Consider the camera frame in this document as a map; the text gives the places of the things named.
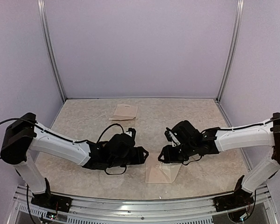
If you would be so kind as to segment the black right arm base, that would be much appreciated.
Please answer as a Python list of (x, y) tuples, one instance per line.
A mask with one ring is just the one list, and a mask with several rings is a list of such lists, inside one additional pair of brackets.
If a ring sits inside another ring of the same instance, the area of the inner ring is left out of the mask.
[(213, 199), (216, 212), (232, 210), (246, 206), (249, 203), (254, 203), (252, 193), (246, 192), (242, 189), (243, 178), (244, 175), (238, 179), (233, 193), (225, 196), (217, 196)]

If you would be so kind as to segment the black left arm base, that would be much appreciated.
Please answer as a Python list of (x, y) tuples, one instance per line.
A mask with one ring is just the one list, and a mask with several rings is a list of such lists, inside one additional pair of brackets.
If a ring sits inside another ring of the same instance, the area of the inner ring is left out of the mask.
[(72, 204), (72, 198), (67, 196), (60, 196), (51, 193), (49, 181), (44, 178), (46, 183), (45, 192), (42, 194), (32, 194), (31, 203), (39, 207), (43, 207), (50, 210), (55, 210), (56, 212), (66, 212), (69, 213)]

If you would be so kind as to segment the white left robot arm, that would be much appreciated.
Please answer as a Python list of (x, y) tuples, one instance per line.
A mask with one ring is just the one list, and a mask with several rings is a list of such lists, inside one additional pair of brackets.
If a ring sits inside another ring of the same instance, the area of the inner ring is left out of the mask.
[(12, 165), (30, 190), (45, 207), (56, 203), (50, 193), (48, 180), (41, 174), (32, 155), (49, 154), (70, 161), (84, 169), (103, 170), (142, 165), (149, 156), (143, 147), (135, 145), (136, 130), (129, 128), (111, 137), (110, 140), (92, 142), (75, 140), (36, 121), (36, 115), (26, 113), (20, 118), (6, 119), (6, 128), (0, 150), (0, 158)]

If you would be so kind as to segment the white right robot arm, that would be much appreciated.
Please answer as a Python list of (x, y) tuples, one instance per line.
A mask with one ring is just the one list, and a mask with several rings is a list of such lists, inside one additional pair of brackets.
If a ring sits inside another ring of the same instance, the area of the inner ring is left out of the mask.
[(190, 157), (225, 153), (241, 149), (247, 160), (258, 158), (248, 174), (239, 178), (234, 193), (229, 197), (233, 207), (239, 207), (259, 185), (265, 183), (280, 170), (280, 113), (276, 112), (264, 121), (233, 127), (211, 127), (198, 131), (189, 121), (179, 122), (167, 128), (169, 142), (161, 150), (158, 161), (166, 164), (190, 164)]

